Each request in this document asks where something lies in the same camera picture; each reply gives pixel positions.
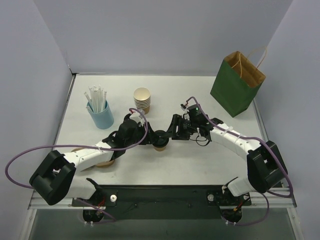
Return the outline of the black cup lid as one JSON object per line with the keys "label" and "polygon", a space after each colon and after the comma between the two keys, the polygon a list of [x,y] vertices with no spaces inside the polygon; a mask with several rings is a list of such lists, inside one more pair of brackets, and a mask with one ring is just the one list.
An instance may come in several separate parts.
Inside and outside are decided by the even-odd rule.
{"label": "black cup lid", "polygon": [[155,133],[155,139],[152,143],[152,145],[156,148],[164,148],[169,143],[169,138],[167,136],[167,133],[164,130],[157,130]]}

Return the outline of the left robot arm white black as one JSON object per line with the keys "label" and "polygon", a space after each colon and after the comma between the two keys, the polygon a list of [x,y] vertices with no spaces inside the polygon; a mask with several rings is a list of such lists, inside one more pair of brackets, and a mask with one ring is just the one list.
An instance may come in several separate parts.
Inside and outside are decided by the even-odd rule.
{"label": "left robot arm white black", "polygon": [[150,124],[126,119],[117,131],[93,146],[80,146],[76,151],[48,153],[29,179],[29,184],[50,206],[65,197],[84,199],[89,205],[100,203],[102,193],[92,180],[77,177],[82,171],[112,162],[137,145],[151,145],[158,136]]}

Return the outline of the stack of paper cups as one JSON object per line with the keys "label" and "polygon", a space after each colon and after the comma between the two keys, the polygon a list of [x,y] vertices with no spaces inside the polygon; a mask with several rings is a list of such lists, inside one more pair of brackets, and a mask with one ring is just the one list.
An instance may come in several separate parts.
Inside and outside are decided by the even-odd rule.
{"label": "stack of paper cups", "polygon": [[135,106],[138,109],[143,110],[145,114],[149,113],[151,105],[151,93],[148,88],[137,88],[133,93],[133,99]]}

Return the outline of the green paper bag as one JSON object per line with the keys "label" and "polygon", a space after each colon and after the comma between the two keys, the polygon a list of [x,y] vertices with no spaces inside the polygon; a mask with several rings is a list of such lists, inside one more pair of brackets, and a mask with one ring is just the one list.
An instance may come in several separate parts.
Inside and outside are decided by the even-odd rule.
{"label": "green paper bag", "polygon": [[265,79],[259,66],[235,51],[223,59],[210,95],[234,118],[248,109]]}

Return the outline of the brown cardboard cup carrier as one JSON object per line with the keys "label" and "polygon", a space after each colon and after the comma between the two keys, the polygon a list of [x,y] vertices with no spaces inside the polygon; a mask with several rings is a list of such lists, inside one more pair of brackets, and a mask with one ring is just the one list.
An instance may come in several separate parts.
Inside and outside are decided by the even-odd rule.
{"label": "brown cardboard cup carrier", "polygon": [[75,148],[69,153],[65,153],[65,158],[69,163],[75,164],[76,170],[81,172],[93,166],[103,168],[111,166],[115,160],[111,159],[113,152],[100,151],[89,148]]}

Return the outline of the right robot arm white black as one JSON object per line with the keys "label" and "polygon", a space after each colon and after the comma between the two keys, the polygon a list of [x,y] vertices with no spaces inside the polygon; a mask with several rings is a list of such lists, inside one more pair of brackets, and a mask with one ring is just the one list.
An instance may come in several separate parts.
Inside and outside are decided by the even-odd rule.
{"label": "right robot arm white black", "polygon": [[174,114],[166,131],[172,140],[188,141],[193,134],[218,143],[236,153],[246,162],[247,176],[235,177],[222,187],[221,197],[233,204],[249,192],[266,193],[288,173],[277,145],[241,135],[218,118],[209,118],[197,105],[184,109],[182,115]]}

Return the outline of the white wrapped straws bundle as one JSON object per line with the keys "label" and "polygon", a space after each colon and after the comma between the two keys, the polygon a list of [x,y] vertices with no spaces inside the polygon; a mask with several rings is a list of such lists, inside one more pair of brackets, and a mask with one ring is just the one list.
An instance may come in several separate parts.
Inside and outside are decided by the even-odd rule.
{"label": "white wrapped straws bundle", "polygon": [[100,85],[89,86],[88,93],[85,92],[84,96],[87,99],[86,109],[89,113],[99,114],[107,109],[107,92]]}

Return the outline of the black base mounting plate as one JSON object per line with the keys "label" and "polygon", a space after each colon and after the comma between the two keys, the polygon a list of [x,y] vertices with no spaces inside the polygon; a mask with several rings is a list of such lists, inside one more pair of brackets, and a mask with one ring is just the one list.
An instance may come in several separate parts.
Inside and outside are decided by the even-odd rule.
{"label": "black base mounting plate", "polygon": [[83,207],[85,221],[213,220],[221,214],[238,222],[241,209],[250,206],[249,194],[233,196],[221,185],[102,185]]}

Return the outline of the brown paper coffee cup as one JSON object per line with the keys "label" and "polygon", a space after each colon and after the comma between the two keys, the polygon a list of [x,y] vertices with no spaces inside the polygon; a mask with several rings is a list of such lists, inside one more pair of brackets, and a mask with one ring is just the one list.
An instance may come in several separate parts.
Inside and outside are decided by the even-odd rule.
{"label": "brown paper coffee cup", "polygon": [[162,152],[166,149],[166,145],[153,145],[153,148],[158,151],[158,152]]}

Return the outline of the blue straw holder cup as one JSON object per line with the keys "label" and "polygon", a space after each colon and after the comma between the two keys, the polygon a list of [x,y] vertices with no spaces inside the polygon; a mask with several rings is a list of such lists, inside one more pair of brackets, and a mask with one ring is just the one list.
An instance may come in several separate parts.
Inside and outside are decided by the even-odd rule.
{"label": "blue straw holder cup", "polygon": [[114,117],[107,100],[105,101],[105,109],[99,113],[94,113],[92,111],[89,102],[87,102],[86,107],[97,128],[105,130],[110,128],[114,124]]}

